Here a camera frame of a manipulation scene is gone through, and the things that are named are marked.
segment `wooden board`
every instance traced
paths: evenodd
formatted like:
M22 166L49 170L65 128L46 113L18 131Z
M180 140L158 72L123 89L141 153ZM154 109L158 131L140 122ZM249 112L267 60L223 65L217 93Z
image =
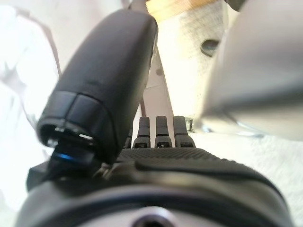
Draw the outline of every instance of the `wooden board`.
M215 0L150 0L146 2L146 6L149 13L157 22L160 22L214 1Z

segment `hole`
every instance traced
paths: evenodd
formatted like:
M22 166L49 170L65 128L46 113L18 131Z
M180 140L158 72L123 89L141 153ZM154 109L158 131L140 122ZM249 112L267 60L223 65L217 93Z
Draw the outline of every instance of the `hole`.
M158 76L163 76L164 75L163 69L156 69L156 74Z
M146 223L143 224L143 227L165 227L165 226L157 221L147 221Z

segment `black rubber cover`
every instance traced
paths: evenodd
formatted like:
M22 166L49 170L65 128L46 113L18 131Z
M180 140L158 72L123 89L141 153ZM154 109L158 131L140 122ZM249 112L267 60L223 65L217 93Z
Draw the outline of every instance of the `black rubber cover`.
M97 157L112 163L142 99L157 32L153 17L130 10L98 24L50 97L37 124L40 141L50 146L56 127L84 134L93 138Z

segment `robotic hand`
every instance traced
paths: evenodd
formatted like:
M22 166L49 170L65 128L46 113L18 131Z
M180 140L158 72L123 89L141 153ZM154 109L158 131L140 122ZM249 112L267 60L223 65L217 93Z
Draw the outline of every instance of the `robotic hand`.
M88 36L37 124L55 150L29 171L16 227L291 227L286 202L264 176L195 148L183 117L175 147L158 117L132 122L157 40L146 14L120 10Z

